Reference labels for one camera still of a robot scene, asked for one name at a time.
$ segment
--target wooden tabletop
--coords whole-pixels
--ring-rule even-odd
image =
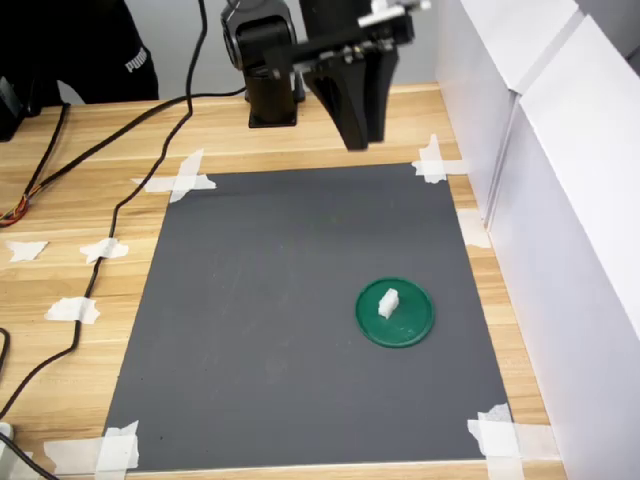
[[[45,175],[106,138],[153,103],[74,106]],[[196,113],[175,138],[158,175],[175,175],[189,154],[204,148],[201,172],[252,172],[406,163],[418,159],[432,133],[445,160],[460,159],[437,85],[395,88],[389,102],[386,142],[365,153],[348,153],[329,116],[314,99],[301,106],[297,128],[249,130],[248,106],[240,97],[201,99]],[[27,119],[15,138],[0,144],[0,211],[12,207],[51,138],[58,108]],[[0,325],[12,345],[0,383],[0,404],[43,359],[71,344],[73,324],[44,320],[62,297],[82,296],[92,265],[80,247],[108,234],[115,204],[133,189],[157,159],[162,141],[184,114],[180,105],[151,118],[37,197],[27,216],[0,230]],[[466,176],[450,176],[457,208],[475,208]],[[95,438],[102,434],[158,240],[169,194],[142,192],[122,209],[117,238],[129,255],[106,261],[93,298],[101,312],[83,328],[79,348],[43,370],[4,421],[14,425],[18,444],[53,471],[43,442]],[[49,241],[37,260],[9,263],[4,245]],[[493,250],[467,248],[500,371],[517,423],[548,424],[535,376],[516,323]],[[525,465],[528,479],[564,479],[560,462]],[[384,478],[486,479],[484,461],[339,467],[270,468],[144,475],[130,478]]]

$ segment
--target black device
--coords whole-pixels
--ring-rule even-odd
[[[251,103],[249,127],[295,126],[297,104],[305,99],[302,78],[299,74],[271,76],[264,63],[265,50],[297,43],[284,0],[228,3],[222,25],[231,63],[244,74]]]
[[[14,85],[0,75],[0,142],[8,142],[25,116],[25,107]]]
[[[382,142],[398,46],[415,37],[410,13],[429,2],[300,0],[308,41],[298,43],[283,0],[235,0],[222,14],[227,50],[243,71],[250,126],[295,125],[300,75],[349,150]],[[291,91],[290,78],[295,78]]]

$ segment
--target green lid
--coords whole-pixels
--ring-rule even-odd
[[[387,320],[378,306],[387,291],[398,292],[400,303]],[[389,348],[411,347],[427,336],[435,318],[429,294],[408,280],[381,278],[365,288],[356,302],[360,330],[374,343]]]

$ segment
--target tape piece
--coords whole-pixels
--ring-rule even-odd
[[[4,242],[7,248],[13,252],[13,257],[9,260],[15,262],[30,262],[35,260],[45,249],[49,242]]]
[[[40,476],[31,470],[31,468],[20,460],[15,453],[11,452],[14,455],[14,465],[11,470],[11,474],[9,475],[9,480],[38,480]],[[25,452],[25,455],[29,458],[33,458],[32,452]]]
[[[214,190],[217,188],[215,182],[209,180],[206,175],[198,175],[204,150],[198,150],[185,159],[180,165],[177,177],[156,177],[147,182],[144,189],[149,193],[171,192],[169,203],[182,200],[191,190]],[[134,183],[140,185],[142,178],[132,179]]]
[[[429,145],[420,149],[420,160],[411,165],[416,169],[416,176],[423,176],[427,183],[435,184],[447,179],[438,136],[435,133],[431,135]]]
[[[120,258],[129,253],[129,246],[120,243],[115,238],[105,238],[93,245],[87,245],[80,249],[87,256],[87,264],[95,262],[98,258]]]
[[[95,475],[96,480],[122,480],[138,468],[138,422],[109,428],[102,438],[45,442],[46,455],[56,464],[56,475]]]
[[[100,316],[96,309],[96,301],[85,297],[63,298],[54,303],[44,318],[57,322],[75,322],[80,320],[93,325]]]
[[[438,136],[431,135],[429,145],[420,149],[420,160],[411,164],[416,169],[417,177],[424,177],[427,183],[438,183],[447,180],[447,175],[467,175],[467,165],[463,160],[442,159]]]
[[[491,480],[524,480],[523,461],[561,460],[553,429],[513,423],[507,404],[478,413],[477,420],[467,421],[467,428],[487,458]]]
[[[491,248],[491,240],[482,223],[480,211],[471,208],[462,208],[458,210],[457,213],[465,245]]]

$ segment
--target white panel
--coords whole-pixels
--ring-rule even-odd
[[[522,98],[524,112],[640,335],[639,106],[640,79],[591,18]]]
[[[515,93],[509,91],[460,0],[440,4],[437,77],[483,217]]]
[[[519,93],[529,70],[578,12],[574,0],[462,3],[507,86]]]
[[[637,480],[640,342],[520,111],[491,236],[569,479]]]

